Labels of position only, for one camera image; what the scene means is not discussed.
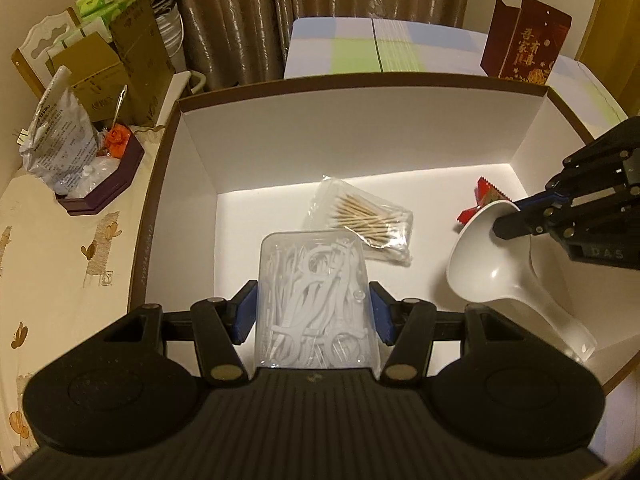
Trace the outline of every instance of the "chair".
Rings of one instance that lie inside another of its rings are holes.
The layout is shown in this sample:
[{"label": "chair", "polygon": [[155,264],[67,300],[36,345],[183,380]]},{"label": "chair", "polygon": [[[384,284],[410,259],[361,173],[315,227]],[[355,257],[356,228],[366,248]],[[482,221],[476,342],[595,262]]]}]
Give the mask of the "chair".
[{"label": "chair", "polygon": [[12,54],[12,63],[36,97],[44,94],[52,78],[46,65],[49,60],[47,50],[60,38],[78,30],[79,25],[80,21],[71,7],[61,14],[47,16],[31,27],[24,43]]}]

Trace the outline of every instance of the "white ladle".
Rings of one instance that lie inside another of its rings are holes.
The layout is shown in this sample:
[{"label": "white ladle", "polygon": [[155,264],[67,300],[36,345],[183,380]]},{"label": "white ladle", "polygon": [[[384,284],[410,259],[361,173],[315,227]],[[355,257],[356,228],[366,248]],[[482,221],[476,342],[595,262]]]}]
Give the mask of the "white ladle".
[{"label": "white ladle", "polygon": [[529,305],[586,361],[596,348],[596,340],[540,283],[531,264],[530,237],[502,240],[494,234],[495,219],[518,210],[513,203],[498,200],[466,224],[449,257],[449,286],[473,303],[508,299]]}]

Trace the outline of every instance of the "red candy wrapper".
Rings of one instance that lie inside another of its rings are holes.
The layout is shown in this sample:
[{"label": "red candy wrapper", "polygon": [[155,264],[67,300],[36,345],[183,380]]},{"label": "red candy wrapper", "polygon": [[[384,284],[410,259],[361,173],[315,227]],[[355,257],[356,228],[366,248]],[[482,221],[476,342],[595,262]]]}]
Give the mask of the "red candy wrapper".
[{"label": "red candy wrapper", "polygon": [[510,198],[508,198],[491,182],[485,179],[484,176],[481,176],[478,179],[478,187],[476,188],[476,202],[478,203],[478,205],[470,209],[465,209],[462,213],[460,213],[460,216],[458,216],[458,222],[460,222],[462,225],[466,225],[466,223],[471,220],[473,215],[480,211],[484,206],[490,204],[491,202],[496,202],[497,200],[511,201]]}]

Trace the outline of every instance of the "clear plastic container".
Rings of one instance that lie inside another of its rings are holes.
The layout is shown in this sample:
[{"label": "clear plastic container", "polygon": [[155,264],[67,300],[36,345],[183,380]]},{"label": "clear plastic container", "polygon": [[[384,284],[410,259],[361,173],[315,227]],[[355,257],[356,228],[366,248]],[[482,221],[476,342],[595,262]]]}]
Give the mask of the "clear plastic container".
[{"label": "clear plastic container", "polygon": [[380,352],[362,242],[347,231],[273,233],[262,241],[255,362],[371,368]]}]

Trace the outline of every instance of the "cardboard box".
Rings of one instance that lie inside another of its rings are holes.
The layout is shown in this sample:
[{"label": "cardboard box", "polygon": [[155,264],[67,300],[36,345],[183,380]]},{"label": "cardboard box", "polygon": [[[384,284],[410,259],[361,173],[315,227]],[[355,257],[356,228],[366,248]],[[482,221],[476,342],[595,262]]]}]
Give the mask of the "cardboard box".
[{"label": "cardboard box", "polygon": [[[140,247],[132,280],[134,304],[161,303],[166,312],[231,298],[256,278],[262,239],[302,227],[325,174],[353,178],[414,212],[411,266],[367,261],[369,279],[396,298],[460,312],[467,302],[449,288],[445,270],[456,218],[476,202],[478,177],[519,200],[545,189],[562,160],[593,140],[552,89],[462,74],[280,80],[178,104],[164,134],[173,146],[155,223],[141,228],[153,233],[153,245]],[[640,358],[638,272],[572,262],[547,235],[532,239],[532,260],[547,290],[597,339],[586,367],[610,391]],[[490,305],[563,348],[527,306]],[[238,349],[251,369],[253,341]],[[174,350],[172,358],[197,369]],[[193,358],[193,349],[185,352]],[[429,373],[459,355],[459,342],[436,343]]]},{"label": "cardboard box", "polygon": [[129,92],[120,118],[128,124],[155,124],[175,72],[149,0],[136,0],[110,25],[113,47],[94,32],[53,57],[65,65],[72,88],[92,121],[113,118],[118,95]]},{"label": "cardboard box", "polygon": [[545,84],[571,16],[537,0],[496,0],[480,66],[487,75]]}]

